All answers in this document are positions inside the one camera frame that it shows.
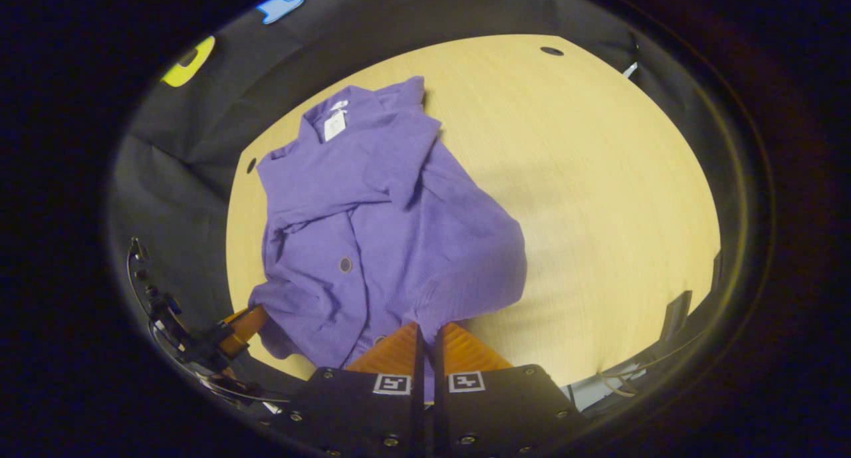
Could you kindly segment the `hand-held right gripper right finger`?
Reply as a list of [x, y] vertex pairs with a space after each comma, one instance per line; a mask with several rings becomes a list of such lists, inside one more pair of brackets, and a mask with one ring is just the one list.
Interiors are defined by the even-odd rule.
[[515, 366], [458, 324], [435, 343], [435, 451], [545, 457], [588, 420], [537, 364]]

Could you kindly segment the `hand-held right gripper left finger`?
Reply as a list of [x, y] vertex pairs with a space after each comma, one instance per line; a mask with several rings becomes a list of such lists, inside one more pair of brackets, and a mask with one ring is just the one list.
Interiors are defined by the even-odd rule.
[[422, 457], [424, 361], [419, 325], [399, 328], [347, 368], [319, 368], [279, 416], [310, 457]]

